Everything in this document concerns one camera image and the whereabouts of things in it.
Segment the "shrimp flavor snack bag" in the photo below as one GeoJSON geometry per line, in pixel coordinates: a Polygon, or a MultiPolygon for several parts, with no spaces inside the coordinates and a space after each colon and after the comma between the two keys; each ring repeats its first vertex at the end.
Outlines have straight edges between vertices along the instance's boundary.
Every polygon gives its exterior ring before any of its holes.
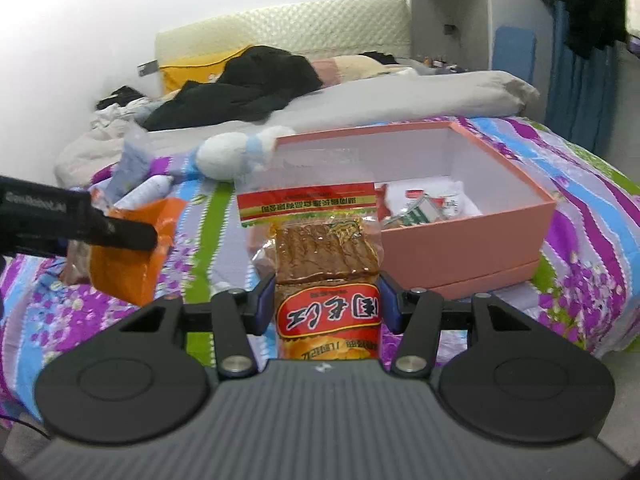
{"type": "Polygon", "coordinates": [[[387,182],[385,203],[391,212],[397,214],[421,194],[431,197],[446,219],[470,218],[483,214],[466,195],[463,182],[450,177],[387,182]]]}

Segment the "blue curtain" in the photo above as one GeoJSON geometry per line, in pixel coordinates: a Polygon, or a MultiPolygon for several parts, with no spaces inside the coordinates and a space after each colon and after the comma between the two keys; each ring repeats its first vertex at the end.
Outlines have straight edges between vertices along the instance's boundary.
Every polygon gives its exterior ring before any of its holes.
{"type": "Polygon", "coordinates": [[[570,16],[554,4],[553,53],[546,125],[567,141],[604,156],[613,132],[618,58],[614,47],[594,49],[582,58],[565,40],[570,16]]]}

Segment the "black jacket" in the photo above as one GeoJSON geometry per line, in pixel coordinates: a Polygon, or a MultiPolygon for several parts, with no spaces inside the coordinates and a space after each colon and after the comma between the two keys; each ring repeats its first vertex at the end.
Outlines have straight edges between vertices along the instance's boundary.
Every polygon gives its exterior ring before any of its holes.
{"type": "Polygon", "coordinates": [[[294,99],[320,90],[322,81],[306,58],[256,46],[229,61],[214,82],[187,81],[142,122],[149,131],[203,127],[223,122],[263,122],[294,99]]]}

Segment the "pale blue plastic pouch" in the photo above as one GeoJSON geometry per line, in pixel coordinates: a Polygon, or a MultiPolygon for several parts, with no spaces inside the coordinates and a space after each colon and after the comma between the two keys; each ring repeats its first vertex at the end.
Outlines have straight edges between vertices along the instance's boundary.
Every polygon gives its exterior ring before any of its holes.
{"type": "Polygon", "coordinates": [[[104,188],[107,203],[114,205],[146,179],[154,159],[151,148],[149,133],[132,122],[124,136],[120,161],[104,188]]]}

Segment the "pink cardboard box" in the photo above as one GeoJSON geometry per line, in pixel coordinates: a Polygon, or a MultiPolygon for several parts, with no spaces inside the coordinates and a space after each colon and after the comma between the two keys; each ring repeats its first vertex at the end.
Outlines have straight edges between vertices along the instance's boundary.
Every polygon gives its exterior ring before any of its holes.
{"type": "Polygon", "coordinates": [[[458,122],[286,136],[276,154],[353,154],[383,191],[383,268],[450,299],[529,280],[550,226],[549,193],[458,122]]]}

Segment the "yellow pillow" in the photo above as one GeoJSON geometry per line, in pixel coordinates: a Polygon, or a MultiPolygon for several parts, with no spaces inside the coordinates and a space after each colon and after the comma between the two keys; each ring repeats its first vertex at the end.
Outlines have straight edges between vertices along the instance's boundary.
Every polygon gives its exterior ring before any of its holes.
{"type": "Polygon", "coordinates": [[[215,81],[231,60],[238,58],[249,48],[250,44],[239,49],[179,58],[160,64],[163,94],[179,91],[189,80],[200,84],[215,81]]]}

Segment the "beige pink pillow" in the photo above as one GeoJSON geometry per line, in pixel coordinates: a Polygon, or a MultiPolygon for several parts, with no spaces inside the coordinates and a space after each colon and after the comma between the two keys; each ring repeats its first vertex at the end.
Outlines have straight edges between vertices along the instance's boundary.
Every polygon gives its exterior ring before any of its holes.
{"type": "Polygon", "coordinates": [[[391,74],[396,65],[383,65],[365,55],[342,55],[310,62],[322,82],[322,87],[332,87],[344,82],[368,79],[391,74]]]}

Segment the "grey duvet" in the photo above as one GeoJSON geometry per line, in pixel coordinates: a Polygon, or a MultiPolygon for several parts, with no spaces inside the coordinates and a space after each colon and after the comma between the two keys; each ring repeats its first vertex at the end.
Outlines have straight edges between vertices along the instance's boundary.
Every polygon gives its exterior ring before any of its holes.
{"type": "Polygon", "coordinates": [[[539,91],[501,70],[450,75],[384,75],[360,79],[306,94],[262,124],[219,125],[155,131],[151,153],[165,156],[193,150],[225,132],[256,133],[282,126],[299,134],[377,122],[400,122],[433,116],[504,117],[518,115],[539,99],[539,91]]]}

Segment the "white blue plush toy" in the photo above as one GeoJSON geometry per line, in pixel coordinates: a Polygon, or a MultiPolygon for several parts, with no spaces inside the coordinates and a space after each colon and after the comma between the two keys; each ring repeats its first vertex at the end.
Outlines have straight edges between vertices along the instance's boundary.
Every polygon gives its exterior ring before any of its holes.
{"type": "Polygon", "coordinates": [[[231,182],[270,165],[277,140],[295,136],[285,126],[273,126],[258,133],[231,131],[207,139],[195,153],[195,166],[209,179],[231,182]]]}

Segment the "white wardrobe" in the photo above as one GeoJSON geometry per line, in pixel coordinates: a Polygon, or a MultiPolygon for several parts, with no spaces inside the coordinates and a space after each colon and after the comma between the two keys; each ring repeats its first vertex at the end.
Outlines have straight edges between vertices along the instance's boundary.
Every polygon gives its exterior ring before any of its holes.
{"type": "Polygon", "coordinates": [[[494,67],[495,36],[502,26],[535,35],[530,82],[541,92],[552,64],[552,12],[544,0],[410,0],[411,51],[417,58],[443,58],[468,70],[494,67]]]}

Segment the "pile of clothes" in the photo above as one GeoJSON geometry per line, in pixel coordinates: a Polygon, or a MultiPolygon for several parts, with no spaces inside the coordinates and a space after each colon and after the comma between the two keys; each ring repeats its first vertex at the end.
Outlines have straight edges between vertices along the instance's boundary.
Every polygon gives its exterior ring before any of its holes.
{"type": "Polygon", "coordinates": [[[134,88],[122,86],[96,103],[90,125],[92,128],[106,127],[116,119],[123,119],[142,126],[163,104],[163,99],[153,99],[134,88]]]}

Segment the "orange snack packet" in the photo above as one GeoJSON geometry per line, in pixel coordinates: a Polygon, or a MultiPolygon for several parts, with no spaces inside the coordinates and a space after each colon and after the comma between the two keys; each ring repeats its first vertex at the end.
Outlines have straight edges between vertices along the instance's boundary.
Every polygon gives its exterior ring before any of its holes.
{"type": "Polygon", "coordinates": [[[174,246],[177,224],[186,201],[167,197],[137,209],[112,208],[107,217],[150,224],[156,246],[150,250],[111,248],[72,240],[60,275],[66,285],[91,284],[100,292],[136,306],[154,298],[160,270],[174,246]]]}

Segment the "blue mat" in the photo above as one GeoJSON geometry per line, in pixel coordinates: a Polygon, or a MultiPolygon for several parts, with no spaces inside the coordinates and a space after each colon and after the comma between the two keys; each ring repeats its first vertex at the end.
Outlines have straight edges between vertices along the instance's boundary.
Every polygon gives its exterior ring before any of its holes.
{"type": "Polygon", "coordinates": [[[491,68],[533,82],[537,38],[529,29],[502,25],[496,29],[491,68]]]}

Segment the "brown red snack strip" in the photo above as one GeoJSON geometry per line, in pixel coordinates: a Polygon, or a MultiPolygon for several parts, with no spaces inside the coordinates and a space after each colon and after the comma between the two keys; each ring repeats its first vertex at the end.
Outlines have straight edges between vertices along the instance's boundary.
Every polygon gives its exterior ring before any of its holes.
{"type": "Polygon", "coordinates": [[[370,181],[243,191],[254,268],[273,278],[278,356],[378,357],[383,248],[370,181]]]}

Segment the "white spray bottle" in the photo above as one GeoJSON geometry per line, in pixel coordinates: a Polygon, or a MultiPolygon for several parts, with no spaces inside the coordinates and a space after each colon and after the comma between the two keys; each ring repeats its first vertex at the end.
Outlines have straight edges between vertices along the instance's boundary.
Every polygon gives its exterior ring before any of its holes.
{"type": "Polygon", "coordinates": [[[115,209],[135,210],[157,200],[165,198],[172,187],[174,179],[169,176],[157,174],[149,177],[123,198],[114,203],[115,209]]]}

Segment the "green pickled vegetable packet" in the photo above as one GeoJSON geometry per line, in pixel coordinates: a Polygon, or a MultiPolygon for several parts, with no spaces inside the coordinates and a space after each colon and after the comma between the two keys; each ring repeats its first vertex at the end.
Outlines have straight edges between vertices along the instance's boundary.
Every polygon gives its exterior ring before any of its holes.
{"type": "Polygon", "coordinates": [[[397,214],[383,220],[384,229],[398,229],[406,226],[425,226],[426,224],[444,221],[442,214],[431,197],[422,195],[401,208],[397,214]]]}

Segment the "cream quilted headboard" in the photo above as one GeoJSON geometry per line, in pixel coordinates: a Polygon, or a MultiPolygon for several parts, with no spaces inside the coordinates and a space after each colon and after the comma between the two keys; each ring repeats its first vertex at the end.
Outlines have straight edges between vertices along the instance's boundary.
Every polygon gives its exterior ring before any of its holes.
{"type": "Polygon", "coordinates": [[[307,58],[376,51],[406,58],[411,20],[406,0],[326,0],[227,14],[163,30],[157,62],[269,46],[307,58]]]}

